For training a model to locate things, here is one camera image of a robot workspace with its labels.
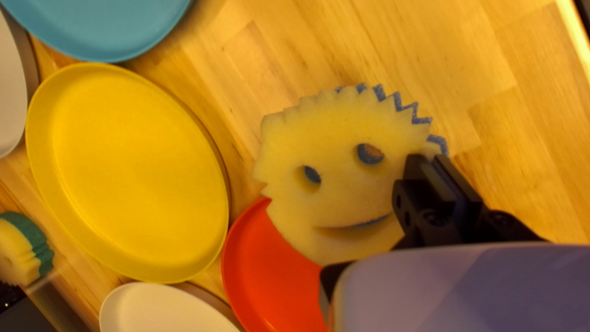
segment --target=green and yellow sponge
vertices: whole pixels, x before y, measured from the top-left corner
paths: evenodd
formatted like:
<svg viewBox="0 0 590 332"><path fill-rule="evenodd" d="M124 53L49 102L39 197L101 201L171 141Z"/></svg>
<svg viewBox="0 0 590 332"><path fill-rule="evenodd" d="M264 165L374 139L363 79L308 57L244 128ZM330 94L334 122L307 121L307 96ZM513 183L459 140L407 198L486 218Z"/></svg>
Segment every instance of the green and yellow sponge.
<svg viewBox="0 0 590 332"><path fill-rule="evenodd" d="M26 286L53 268L53 251L31 219L16 212L0 214L0 280Z"/></svg>

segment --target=white plate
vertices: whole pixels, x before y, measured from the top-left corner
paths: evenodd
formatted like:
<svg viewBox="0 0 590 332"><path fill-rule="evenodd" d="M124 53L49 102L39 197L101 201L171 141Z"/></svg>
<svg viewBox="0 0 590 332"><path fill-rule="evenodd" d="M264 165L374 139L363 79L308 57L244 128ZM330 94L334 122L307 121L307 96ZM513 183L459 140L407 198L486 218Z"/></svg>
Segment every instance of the white plate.
<svg viewBox="0 0 590 332"><path fill-rule="evenodd" d="M21 140L28 100L38 84L27 33L0 7L0 158Z"/></svg>
<svg viewBox="0 0 590 332"><path fill-rule="evenodd" d="M131 282L100 308L101 332L240 332L207 302L175 287Z"/></svg>

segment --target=yellow plate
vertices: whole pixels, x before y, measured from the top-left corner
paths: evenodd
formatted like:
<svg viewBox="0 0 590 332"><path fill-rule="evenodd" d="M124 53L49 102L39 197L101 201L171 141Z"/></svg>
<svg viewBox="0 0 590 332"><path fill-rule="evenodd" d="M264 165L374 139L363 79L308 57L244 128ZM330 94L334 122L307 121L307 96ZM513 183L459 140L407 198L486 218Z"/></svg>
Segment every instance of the yellow plate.
<svg viewBox="0 0 590 332"><path fill-rule="evenodd" d="M35 92L26 140L57 219L115 271L170 284L219 254L222 163L198 121L153 83L109 64L65 67Z"/></svg>

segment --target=blue plate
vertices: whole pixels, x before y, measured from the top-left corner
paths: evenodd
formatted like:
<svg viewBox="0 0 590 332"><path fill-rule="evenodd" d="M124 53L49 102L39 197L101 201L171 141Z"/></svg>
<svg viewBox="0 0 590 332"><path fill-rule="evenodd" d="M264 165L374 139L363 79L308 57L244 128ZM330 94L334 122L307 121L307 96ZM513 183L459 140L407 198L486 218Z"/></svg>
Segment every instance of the blue plate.
<svg viewBox="0 0 590 332"><path fill-rule="evenodd" d="M119 62L149 50L191 0L0 0L30 33L69 56Z"/></svg>

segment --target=screw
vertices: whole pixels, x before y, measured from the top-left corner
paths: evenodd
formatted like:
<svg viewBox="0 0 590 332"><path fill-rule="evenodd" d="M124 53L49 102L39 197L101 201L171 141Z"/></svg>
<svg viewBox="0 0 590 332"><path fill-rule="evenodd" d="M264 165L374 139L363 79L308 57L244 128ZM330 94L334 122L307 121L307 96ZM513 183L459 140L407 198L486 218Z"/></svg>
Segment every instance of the screw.
<svg viewBox="0 0 590 332"><path fill-rule="evenodd" d="M427 223L437 227L445 226L446 224L448 224L448 219L445 216L438 214L436 212L426 212L424 213L422 218L424 218L424 220L426 220Z"/></svg>
<svg viewBox="0 0 590 332"><path fill-rule="evenodd" d="M498 226L510 226L514 223L514 217L503 211L490 211L487 218Z"/></svg>

